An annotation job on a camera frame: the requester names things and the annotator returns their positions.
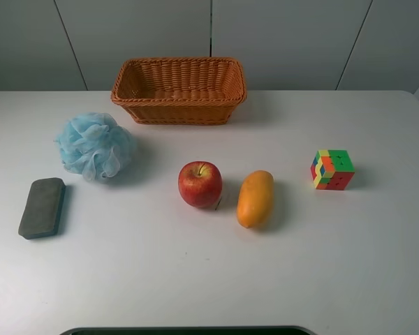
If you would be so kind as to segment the orange yellow mango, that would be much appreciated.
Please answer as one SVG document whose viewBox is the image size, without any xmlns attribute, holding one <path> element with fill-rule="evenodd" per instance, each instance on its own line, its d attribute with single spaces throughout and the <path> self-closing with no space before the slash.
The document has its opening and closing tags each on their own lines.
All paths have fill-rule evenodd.
<svg viewBox="0 0 419 335">
<path fill-rule="evenodd" d="M 274 178 L 264 170 L 249 174 L 243 181 L 237 201 L 237 221 L 244 228 L 266 224 L 274 205 Z"/>
</svg>

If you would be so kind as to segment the red apple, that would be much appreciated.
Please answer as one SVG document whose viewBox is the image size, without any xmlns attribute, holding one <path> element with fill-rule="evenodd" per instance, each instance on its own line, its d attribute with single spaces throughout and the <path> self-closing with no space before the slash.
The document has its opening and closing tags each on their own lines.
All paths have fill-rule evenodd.
<svg viewBox="0 0 419 335">
<path fill-rule="evenodd" d="M 221 173 L 213 163 L 193 161 L 179 172 L 179 194 L 192 207 L 211 207 L 219 200 L 222 188 Z"/>
</svg>

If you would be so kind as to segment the orange wicker basket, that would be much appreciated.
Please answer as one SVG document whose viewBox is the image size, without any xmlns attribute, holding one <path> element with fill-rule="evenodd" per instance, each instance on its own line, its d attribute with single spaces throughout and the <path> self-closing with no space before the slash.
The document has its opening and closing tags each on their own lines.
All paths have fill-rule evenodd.
<svg viewBox="0 0 419 335">
<path fill-rule="evenodd" d="M 226 124 L 247 98 L 241 63 L 230 57 L 129 59 L 111 101 L 138 124 Z"/>
</svg>

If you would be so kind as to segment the light blue bath loofah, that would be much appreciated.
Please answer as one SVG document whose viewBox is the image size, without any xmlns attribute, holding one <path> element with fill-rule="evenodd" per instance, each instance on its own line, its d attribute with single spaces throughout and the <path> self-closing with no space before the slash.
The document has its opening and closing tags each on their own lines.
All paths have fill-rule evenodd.
<svg viewBox="0 0 419 335">
<path fill-rule="evenodd" d="M 55 140 L 64 169 L 86 181 L 104 182 L 131 164 L 137 142 L 108 113 L 69 119 Z"/>
</svg>

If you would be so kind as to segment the multicoloured puzzle cube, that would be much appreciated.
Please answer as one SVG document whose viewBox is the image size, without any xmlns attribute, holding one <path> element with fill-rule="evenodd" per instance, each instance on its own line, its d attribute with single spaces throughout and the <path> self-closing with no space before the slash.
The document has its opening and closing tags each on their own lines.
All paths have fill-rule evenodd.
<svg viewBox="0 0 419 335">
<path fill-rule="evenodd" d="M 315 189 L 331 191 L 343 191 L 355 174 L 348 152 L 334 149 L 318 150 L 310 171 Z"/>
</svg>

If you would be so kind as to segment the dark grey eraser block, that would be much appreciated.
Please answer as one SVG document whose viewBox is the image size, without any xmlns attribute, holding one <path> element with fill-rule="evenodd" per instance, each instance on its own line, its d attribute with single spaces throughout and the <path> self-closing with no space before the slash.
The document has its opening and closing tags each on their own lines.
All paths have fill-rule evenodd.
<svg viewBox="0 0 419 335">
<path fill-rule="evenodd" d="M 66 185 L 60 178 L 35 180 L 29 189 L 18 234 L 27 240 L 58 233 Z"/>
</svg>

